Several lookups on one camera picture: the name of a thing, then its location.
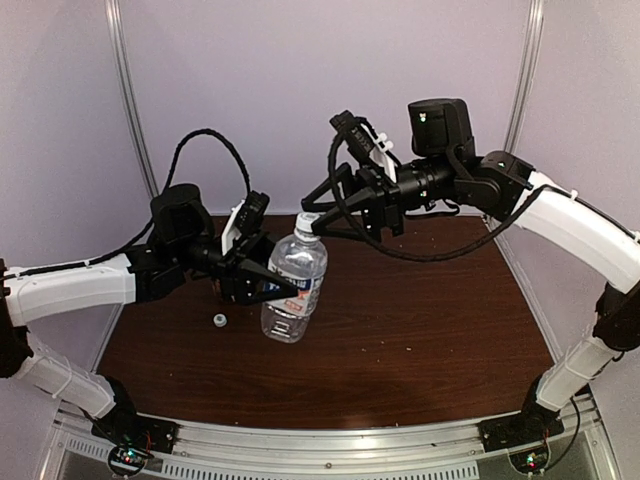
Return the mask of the white water bottle cap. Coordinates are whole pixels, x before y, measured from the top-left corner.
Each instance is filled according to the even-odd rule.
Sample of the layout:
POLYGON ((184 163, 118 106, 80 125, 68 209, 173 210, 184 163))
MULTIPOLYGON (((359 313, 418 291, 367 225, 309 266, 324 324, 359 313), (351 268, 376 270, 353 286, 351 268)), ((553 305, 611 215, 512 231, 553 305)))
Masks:
POLYGON ((296 216, 295 230, 304 235, 314 236, 313 223, 320 218, 320 214, 300 212, 296 216))

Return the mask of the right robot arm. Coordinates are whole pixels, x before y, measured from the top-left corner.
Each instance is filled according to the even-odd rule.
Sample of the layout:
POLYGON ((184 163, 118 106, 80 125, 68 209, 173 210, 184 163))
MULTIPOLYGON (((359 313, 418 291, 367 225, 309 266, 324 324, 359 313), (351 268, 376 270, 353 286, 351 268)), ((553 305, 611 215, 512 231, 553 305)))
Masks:
POLYGON ((317 214, 315 233, 381 249, 382 230, 400 235, 408 212, 428 216, 437 201, 468 205, 500 230, 533 232, 605 278, 591 334, 532 383, 505 425, 519 440, 533 441, 610 362, 638 347, 639 236, 518 157, 503 150, 477 155, 463 100, 415 101, 408 114, 414 159, 405 164, 367 119, 335 115, 327 179, 302 208, 317 214))

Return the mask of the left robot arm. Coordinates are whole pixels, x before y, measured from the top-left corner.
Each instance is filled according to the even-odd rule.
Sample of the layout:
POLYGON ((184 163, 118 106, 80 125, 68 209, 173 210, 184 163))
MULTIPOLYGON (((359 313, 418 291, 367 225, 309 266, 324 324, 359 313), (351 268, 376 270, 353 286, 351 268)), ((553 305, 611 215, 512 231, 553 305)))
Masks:
POLYGON ((261 224, 269 198, 252 191, 215 232, 199 188, 178 184, 152 199, 151 233, 104 260, 31 269, 1 270, 1 375, 25 379, 72 403, 123 444, 144 433, 138 415, 124 407, 114 382, 88 372, 38 340, 28 323, 102 305, 128 305, 165 298, 187 279, 212 280, 223 299, 254 305, 298 295, 298 288, 270 270, 275 243, 261 224))

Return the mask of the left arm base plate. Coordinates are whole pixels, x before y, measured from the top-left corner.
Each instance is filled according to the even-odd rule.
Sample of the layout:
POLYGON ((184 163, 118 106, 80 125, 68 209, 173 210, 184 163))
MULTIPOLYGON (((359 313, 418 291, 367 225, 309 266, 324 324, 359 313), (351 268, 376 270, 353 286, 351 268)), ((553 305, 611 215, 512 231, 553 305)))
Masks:
POLYGON ((95 419, 90 416, 91 433, 108 440, 112 447, 107 454, 107 466, 122 478, 158 467, 158 453, 171 454, 177 440, 179 425, 173 421, 136 415, 125 420, 95 419))

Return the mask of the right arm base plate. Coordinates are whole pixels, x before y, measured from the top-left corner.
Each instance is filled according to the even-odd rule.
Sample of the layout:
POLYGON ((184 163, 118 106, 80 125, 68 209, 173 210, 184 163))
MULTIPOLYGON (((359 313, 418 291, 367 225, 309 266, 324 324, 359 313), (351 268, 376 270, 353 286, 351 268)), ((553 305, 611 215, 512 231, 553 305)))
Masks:
POLYGON ((565 431, 560 420, 527 419, 521 413, 481 421, 478 432, 486 453, 506 450, 519 474, 542 474, 551 464, 549 439, 565 431))

